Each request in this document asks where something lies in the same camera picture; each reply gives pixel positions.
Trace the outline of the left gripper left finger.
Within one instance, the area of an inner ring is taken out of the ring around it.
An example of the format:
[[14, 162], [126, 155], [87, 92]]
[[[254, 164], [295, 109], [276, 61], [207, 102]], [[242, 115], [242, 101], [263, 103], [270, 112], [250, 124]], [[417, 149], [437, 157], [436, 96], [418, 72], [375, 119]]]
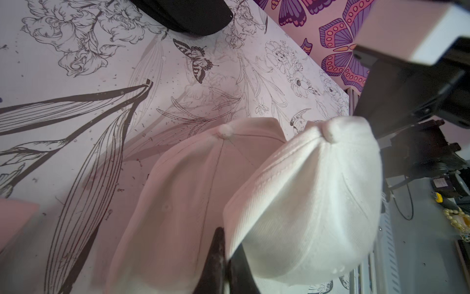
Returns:
[[223, 294], [226, 277], [225, 232], [215, 229], [206, 261], [193, 294]]

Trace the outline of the black cap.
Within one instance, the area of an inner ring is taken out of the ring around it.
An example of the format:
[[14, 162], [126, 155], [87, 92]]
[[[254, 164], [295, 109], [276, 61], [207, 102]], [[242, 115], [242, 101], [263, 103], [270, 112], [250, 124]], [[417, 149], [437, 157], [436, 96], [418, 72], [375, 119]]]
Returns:
[[227, 27], [233, 13], [224, 0], [132, 0], [141, 11], [179, 33], [209, 36]]

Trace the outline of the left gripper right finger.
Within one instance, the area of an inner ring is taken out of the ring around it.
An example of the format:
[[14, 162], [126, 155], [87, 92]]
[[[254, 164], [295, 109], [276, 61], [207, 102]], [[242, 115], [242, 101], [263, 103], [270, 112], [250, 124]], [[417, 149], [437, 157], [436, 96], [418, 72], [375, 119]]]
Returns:
[[230, 294], [260, 294], [253, 279], [242, 245], [239, 245], [229, 261]]

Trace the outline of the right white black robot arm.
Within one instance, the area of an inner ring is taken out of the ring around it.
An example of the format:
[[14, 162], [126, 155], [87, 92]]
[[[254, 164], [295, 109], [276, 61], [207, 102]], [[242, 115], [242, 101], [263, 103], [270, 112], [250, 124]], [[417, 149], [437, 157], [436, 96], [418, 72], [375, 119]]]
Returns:
[[382, 150], [383, 175], [405, 182], [461, 169], [460, 146], [424, 131], [470, 126], [470, 4], [468, 1], [348, 1], [343, 19], [355, 33], [353, 59], [368, 77], [354, 116]]

